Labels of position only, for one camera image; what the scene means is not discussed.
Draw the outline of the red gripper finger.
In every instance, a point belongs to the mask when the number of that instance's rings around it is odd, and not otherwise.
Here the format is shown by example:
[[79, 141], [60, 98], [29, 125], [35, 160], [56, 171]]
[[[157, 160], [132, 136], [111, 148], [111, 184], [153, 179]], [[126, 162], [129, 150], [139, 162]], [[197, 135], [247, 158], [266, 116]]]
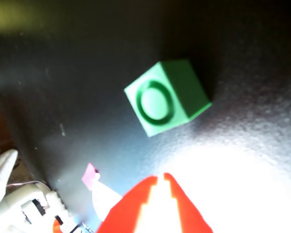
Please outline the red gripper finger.
[[176, 179], [170, 173], [164, 173], [164, 179], [170, 182], [172, 197], [177, 199], [182, 232], [212, 233], [213, 230], [203, 219], [199, 210], [187, 197]]
[[132, 233], [136, 227], [141, 205], [146, 203], [152, 186], [158, 177], [149, 176], [134, 186], [109, 211], [99, 226], [98, 233]]

